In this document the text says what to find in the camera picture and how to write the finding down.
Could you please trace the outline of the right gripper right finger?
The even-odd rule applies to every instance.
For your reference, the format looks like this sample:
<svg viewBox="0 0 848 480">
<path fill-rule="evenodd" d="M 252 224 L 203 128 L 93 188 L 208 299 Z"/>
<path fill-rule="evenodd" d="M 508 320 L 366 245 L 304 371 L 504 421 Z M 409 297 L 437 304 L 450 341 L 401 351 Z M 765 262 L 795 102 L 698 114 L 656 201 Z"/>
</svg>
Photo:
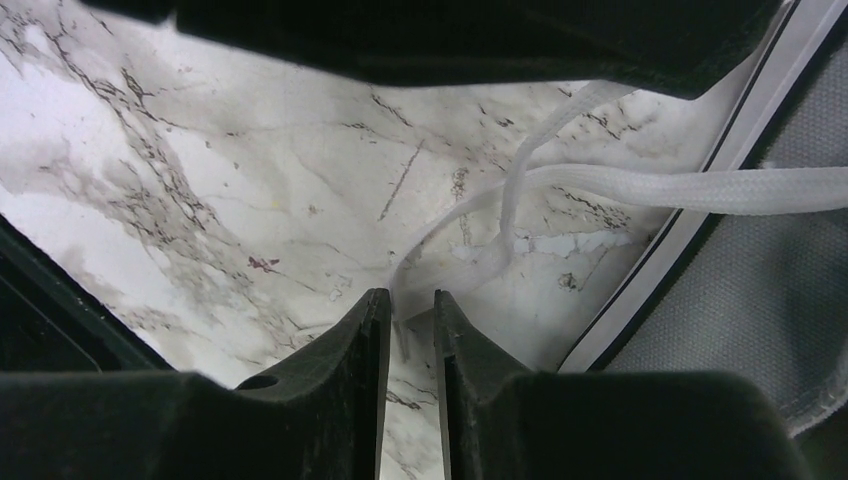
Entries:
<svg viewBox="0 0 848 480">
<path fill-rule="evenodd" d="M 807 479 L 782 420 L 723 372 L 555 374 L 526 368 L 434 297 L 449 479 Z"/>
</svg>

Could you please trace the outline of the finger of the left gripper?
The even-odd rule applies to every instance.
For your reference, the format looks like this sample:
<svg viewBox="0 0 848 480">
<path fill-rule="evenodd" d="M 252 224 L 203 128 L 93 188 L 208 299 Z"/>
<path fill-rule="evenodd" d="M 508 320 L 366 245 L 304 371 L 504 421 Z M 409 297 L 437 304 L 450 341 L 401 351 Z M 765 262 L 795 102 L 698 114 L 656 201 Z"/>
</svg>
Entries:
<svg viewBox="0 0 848 480">
<path fill-rule="evenodd" d="M 606 80 L 693 99 L 754 52 L 780 3 L 181 0 L 100 8 L 382 86 Z"/>
</svg>

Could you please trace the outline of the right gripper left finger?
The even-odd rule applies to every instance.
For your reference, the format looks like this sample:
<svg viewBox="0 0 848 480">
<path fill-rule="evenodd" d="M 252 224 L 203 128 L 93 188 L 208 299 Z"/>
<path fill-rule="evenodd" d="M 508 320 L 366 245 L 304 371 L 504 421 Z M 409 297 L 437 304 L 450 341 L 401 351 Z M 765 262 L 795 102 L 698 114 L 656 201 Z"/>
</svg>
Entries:
<svg viewBox="0 0 848 480">
<path fill-rule="evenodd" d="M 391 300 L 367 291 L 332 328 L 225 388 L 196 372 L 1 378 L 5 479 L 375 479 Z"/>
</svg>

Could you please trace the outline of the white shoelace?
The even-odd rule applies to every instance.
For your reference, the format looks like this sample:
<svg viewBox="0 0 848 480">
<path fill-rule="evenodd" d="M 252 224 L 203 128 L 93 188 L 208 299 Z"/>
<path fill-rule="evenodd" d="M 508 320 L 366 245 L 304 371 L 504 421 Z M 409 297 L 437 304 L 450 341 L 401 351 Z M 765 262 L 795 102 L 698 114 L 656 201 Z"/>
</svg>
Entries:
<svg viewBox="0 0 848 480">
<path fill-rule="evenodd" d="M 398 255 L 387 288 L 392 319 L 400 323 L 432 307 L 437 290 L 471 292 L 500 276 L 514 256 L 517 207 L 526 188 L 566 187 L 642 207 L 688 209 L 697 212 L 770 216 L 843 209 L 847 205 L 844 167 L 767 168 L 699 173 L 644 173 L 617 166 L 561 163 L 530 169 L 533 153 L 568 123 L 598 106 L 632 93 L 632 88 L 607 81 L 591 81 L 554 110 L 519 145 L 510 169 L 497 183 L 457 202 L 424 226 L 407 251 Z M 475 257 L 451 269 L 407 281 L 403 265 L 433 234 L 459 217 L 499 198 L 498 232 Z"/>
</svg>

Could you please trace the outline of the grey canvas sneaker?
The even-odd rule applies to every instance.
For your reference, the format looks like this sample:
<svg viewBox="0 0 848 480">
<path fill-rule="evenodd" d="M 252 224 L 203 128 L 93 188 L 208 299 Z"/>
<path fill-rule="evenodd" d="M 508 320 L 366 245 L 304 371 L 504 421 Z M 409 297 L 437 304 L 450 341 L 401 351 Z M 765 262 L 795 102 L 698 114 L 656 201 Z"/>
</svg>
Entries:
<svg viewBox="0 0 848 480">
<path fill-rule="evenodd" d="M 847 5 L 778 14 L 705 172 L 847 170 Z M 728 371 L 791 435 L 847 402 L 847 212 L 673 213 L 560 363 L 563 373 Z"/>
</svg>

